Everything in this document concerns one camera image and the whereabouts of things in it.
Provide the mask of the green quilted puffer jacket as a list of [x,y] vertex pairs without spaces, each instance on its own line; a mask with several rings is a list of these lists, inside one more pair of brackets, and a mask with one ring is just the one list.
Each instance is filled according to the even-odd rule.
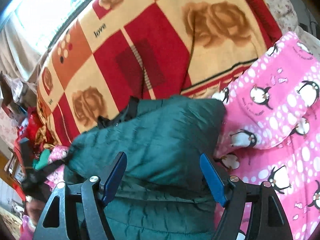
[[125,174],[104,210],[116,239],[212,239],[215,202],[200,155],[214,152],[225,111],[216,99],[141,100],[133,119],[73,140],[64,179],[81,183],[124,152]]

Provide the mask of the red clothes pile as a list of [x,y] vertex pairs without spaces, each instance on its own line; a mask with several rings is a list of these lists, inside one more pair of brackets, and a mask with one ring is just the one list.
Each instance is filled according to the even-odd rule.
[[40,120],[36,107],[28,108],[25,121],[27,124],[21,124],[18,128],[14,149],[20,149],[20,141],[24,138],[29,140],[33,154],[40,154],[45,149],[52,150],[55,147],[55,140],[47,126]]

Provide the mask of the green garment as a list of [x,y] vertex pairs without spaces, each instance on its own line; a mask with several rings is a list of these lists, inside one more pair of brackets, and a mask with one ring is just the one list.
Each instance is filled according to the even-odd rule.
[[40,154],[39,158],[33,160],[33,164],[32,164],[33,169],[39,170],[45,167],[48,164],[50,153],[51,153],[51,150],[44,149]]

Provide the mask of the pink penguin print blanket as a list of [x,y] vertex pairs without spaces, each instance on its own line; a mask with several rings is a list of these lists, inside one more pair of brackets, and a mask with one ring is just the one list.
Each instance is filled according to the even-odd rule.
[[[210,154],[244,182],[269,181],[295,239],[319,223],[319,62],[295,33],[282,36],[235,81],[206,99],[226,111]],[[131,104],[120,123],[137,115]],[[45,183],[66,182],[60,166]]]

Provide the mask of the red orange rose blanket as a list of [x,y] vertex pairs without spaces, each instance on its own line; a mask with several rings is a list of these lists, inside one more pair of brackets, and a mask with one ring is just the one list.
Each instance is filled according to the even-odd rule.
[[202,98],[227,86],[280,37],[264,0],[92,0],[43,64],[38,115],[69,146],[131,96]]

